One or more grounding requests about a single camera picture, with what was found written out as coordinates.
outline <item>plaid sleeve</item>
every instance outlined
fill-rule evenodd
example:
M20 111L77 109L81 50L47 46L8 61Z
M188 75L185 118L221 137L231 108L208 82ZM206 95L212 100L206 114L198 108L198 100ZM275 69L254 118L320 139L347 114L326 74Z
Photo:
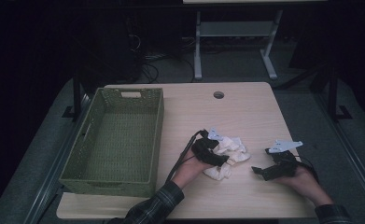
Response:
M320 224L353 223L345 208L337 204L325 204L317 207L316 215Z
M162 223L183 199L179 186L169 181L150 199L131 208L121 223ZM120 222L115 219L109 223Z

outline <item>person's right hand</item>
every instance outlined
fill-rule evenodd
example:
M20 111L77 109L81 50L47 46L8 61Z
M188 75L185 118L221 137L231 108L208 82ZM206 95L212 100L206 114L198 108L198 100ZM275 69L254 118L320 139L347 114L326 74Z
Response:
M318 207L323 204L333 204L333 200L325 190L316 182L313 175L304 167L298 166L293 177L282 176L274 180L277 183L292 187L301 196L308 198Z

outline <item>white cloth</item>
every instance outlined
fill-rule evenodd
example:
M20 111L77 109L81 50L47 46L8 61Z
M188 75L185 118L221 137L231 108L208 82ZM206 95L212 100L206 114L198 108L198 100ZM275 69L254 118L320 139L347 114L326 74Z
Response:
M223 178L229 178L232 175L232 166L240 161L246 161L250 155L246 150L246 147L241 142L240 138L223 137L223 140L219 141L219 145L214 148L214 153L217 155L227 155L229 160L221 167L212 167L204 170L204 173L209 177L222 180Z

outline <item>woven basket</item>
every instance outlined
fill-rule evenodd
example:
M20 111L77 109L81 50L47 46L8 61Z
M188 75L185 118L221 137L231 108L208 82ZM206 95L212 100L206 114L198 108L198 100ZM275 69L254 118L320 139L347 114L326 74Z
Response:
M60 182L79 194L152 196L163 115L162 89L98 89Z

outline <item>wooden table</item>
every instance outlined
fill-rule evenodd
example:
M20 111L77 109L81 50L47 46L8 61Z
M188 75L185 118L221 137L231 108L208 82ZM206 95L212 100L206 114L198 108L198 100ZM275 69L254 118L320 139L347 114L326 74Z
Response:
M109 87L163 88L164 121L157 188L179 154L199 130L240 137L251 158L232 167L229 179L200 175L183 191L185 200L169 218L314 217L314 206L288 187L264 181L251 166L274 165L264 151L275 139L292 140L273 91L267 83L150 84ZM223 99L214 97L224 93ZM64 219L124 217L145 199L64 193L57 216Z

